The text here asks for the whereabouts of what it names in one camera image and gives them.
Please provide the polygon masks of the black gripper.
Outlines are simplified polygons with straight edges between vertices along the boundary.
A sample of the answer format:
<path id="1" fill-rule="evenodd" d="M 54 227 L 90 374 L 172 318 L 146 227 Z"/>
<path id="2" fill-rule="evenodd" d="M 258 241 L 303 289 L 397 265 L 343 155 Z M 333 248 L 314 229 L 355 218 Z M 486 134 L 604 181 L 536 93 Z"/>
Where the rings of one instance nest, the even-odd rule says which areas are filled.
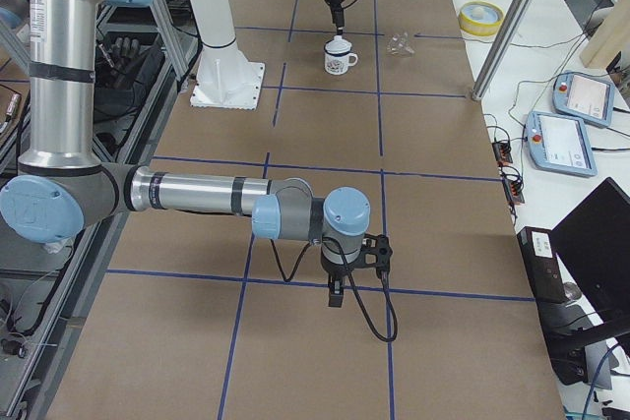
<path id="1" fill-rule="evenodd" d="M 351 267 L 334 263 L 323 256 L 322 268 L 328 275 L 328 306 L 330 308 L 341 308 L 344 302 L 345 279 L 351 273 Z"/>
<path id="2" fill-rule="evenodd" d="M 345 14 L 343 9 L 344 0 L 326 0 L 331 9 L 331 17 L 335 25 L 336 34 L 343 34 L 345 28 Z"/>

